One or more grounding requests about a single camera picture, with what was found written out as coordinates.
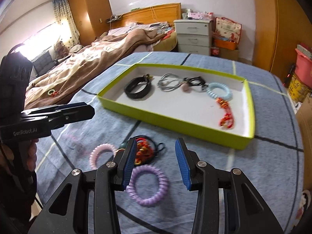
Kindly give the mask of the person's left hand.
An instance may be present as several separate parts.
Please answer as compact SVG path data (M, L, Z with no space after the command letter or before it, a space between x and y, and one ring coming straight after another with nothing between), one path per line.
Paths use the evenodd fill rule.
M30 146L28 147L27 150L27 169L30 172L33 172L36 168L36 160L37 160L37 142L39 139L34 139L31 141Z

